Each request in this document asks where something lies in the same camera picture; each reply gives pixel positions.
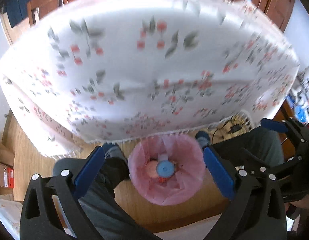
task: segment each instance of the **pink trash can liner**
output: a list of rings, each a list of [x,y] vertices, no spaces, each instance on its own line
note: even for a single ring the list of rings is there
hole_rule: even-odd
[[[176,172],[167,182],[151,178],[146,164],[159,155],[168,155]],[[206,165],[202,150],[188,135],[163,135],[138,143],[128,158],[130,179],[140,195],[153,204],[168,206],[185,202],[202,186]]]

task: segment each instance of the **blue bottle cap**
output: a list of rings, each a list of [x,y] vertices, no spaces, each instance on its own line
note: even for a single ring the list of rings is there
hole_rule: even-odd
[[[157,165],[157,173],[159,177],[169,178],[174,174],[174,172],[174,165],[169,161],[162,161]]]

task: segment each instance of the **person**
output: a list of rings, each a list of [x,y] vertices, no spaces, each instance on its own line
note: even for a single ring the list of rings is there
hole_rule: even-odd
[[[207,133],[199,131],[196,139],[201,148],[210,144]],[[276,132],[258,127],[246,134],[214,144],[222,158],[229,159],[235,166],[242,165],[235,157],[241,147],[270,166],[284,162],[280,139]],[[127,159],[117,144],[105,143],[105,162],[91,184],[87,194],[79,203],[93,226],[105,240],[160,240],[158,236],[138,225],[116,202],[114,189],[129,179]],[[80,159],[61,159],[53,168],[53,176],[79,165]]]

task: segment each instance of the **gray trousers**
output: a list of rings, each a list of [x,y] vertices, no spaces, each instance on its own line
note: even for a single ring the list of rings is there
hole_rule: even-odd
[[[230,159],[235,166],[242,165],[235,157],[241,147],[270,166],[284,162],[278,134],[262,127],[215,144],[213,147],[221,157]],[[60,174],[64,169],[71,170],[80,165],[81,161],[61,159],[56,162],[53,175]],[[114,200],[113,189],[127,177],[127,173],[123,160],[118,158],[105,160],[87,194],[79,199],[79,203],[105,240],[159,240],[161,238],[139,226]]]

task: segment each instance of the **shoe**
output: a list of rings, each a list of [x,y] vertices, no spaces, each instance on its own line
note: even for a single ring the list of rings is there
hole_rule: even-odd
[[[202,150],[211,145],[210,136],[204,131],[197,132],[195,139],[199,143]]]
[[[105,151],[105,160],[109,158],[119,158],[122,159],[128,167],[128,160],[117,143],[104,143],[102,148]]]

